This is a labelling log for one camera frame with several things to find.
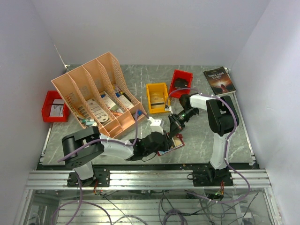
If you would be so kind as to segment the red card holder wallet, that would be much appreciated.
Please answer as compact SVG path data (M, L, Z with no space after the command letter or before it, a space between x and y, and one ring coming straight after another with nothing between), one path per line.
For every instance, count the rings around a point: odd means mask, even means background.
M185 146L184 141L183 141L183 136L182 134L177 134L175 137L172 138L172 146L169 150L167 151L158 151L157 155L162 156L166 153L169 153L173 150L179 149L181 147Z

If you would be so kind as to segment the pink file organizer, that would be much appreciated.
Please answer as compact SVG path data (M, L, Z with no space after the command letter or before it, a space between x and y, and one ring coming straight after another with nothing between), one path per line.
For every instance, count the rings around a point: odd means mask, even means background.
M77 122L94 119L99 131L117 138L135 125L144 107L129 91L120 64L107 52L52 80Z

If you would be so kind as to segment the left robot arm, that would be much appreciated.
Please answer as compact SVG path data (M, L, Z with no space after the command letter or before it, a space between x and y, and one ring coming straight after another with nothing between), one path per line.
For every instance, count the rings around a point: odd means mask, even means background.
M88 187L97 180L92 160L99 155L138 161L152 153L166 152L172 145L173 140L165 131L152 132L142 139L124 141L110 138L96 127L89 127L62 138L64 157L58 161L64 161L67 168L74 170L72 175L75 178L69 179L68 186L79 185L81 182Z

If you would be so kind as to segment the black credit card stack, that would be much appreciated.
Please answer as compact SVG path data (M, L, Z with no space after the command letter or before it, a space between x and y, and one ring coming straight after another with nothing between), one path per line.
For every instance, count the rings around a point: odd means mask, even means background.
M182 89L182 88L187 88L188 87L189 82L183 78L177 78L174 81L174 88L176 89Z

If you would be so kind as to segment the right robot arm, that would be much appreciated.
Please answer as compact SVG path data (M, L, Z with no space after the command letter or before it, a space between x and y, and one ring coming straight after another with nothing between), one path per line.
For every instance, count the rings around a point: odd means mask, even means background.
M213 152L208 164L202 169L193 171L188 179L193 181L195 187L233 185L230 180L228 153L231 138L239 125L233 102L230 96L216 97L200 94L183 94L179 98L183 110L178 114L168 116L170 122L169 136L179 134L192 116L199 110L205 110L208 123L214 133Z

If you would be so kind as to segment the yellow plastic bin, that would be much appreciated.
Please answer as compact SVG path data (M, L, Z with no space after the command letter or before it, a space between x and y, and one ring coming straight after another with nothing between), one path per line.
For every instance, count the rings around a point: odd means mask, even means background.
M148 83L146 90L150 114L166 113L165 104L168 97L166 83Z

